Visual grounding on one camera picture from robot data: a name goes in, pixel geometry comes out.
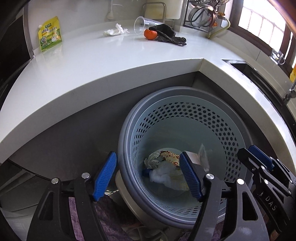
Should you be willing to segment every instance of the yellow hose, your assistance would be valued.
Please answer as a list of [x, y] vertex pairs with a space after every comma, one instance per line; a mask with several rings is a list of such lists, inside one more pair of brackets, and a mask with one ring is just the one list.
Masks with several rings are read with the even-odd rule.
[[220, 30], [218, 30], [218, 31], [216, 31], [216, 32], [214, 32], [214, 33], [212, 33], [212, 34], [209, 34], [208, 39], [212, 39], [215, 35], [221, 33], [222, 31], [224, 31], [224, 30], [226, 30], [226, 29], [228, 29], [230, 27], [230, 21], [227, 18], [224, 18], [224, 20], [227, 21], [227, 26], [220, 29]]

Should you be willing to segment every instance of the window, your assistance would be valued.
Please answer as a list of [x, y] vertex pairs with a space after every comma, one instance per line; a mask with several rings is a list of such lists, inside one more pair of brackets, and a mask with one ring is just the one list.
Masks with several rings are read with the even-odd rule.
[[234, 0], [230, 30], [245, 38], [265, 54], [281, 51], [286, 63], [280, 66], [289, 75], [296, 62], [296, 40], [281, 14], [268, 0]]

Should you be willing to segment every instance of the yellow seasoning pouch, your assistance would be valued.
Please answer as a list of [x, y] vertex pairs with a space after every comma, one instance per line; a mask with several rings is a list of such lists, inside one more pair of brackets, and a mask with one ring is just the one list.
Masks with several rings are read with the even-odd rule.
[[56, 17], [42, 24], [38, 32], [41, 51], [45, 51], [62, 41], [61, 31], [59, 29], [59, 19]]

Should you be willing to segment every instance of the crumpled white tissue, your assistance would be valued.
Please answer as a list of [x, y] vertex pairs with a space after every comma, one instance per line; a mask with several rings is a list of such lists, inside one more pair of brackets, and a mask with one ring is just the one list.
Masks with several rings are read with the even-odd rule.
[[115, 35], [120, 35], [120, 34], [125, 34], [125, 33], [129, 34], [129, 31], [126, 28], [123, 29], [120, 24], [117, 23], [115, 25], [115, 27], [117, 29], [109, 29], [107, 31], [104, 31], [103, 35], [104, 36], [115, 36]]

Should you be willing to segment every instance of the clear plastic cup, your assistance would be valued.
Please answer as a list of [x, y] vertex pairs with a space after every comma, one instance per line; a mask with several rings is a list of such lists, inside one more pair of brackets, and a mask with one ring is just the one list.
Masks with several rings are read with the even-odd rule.
[[145, 29], [148, 29], [152, 26], [159, 25], [159, 24], [162, 24], [162, 23], [140, 16], [136, 19], [133, 28], [135, 30], [135, 34], [141, 34], [145, 31]]

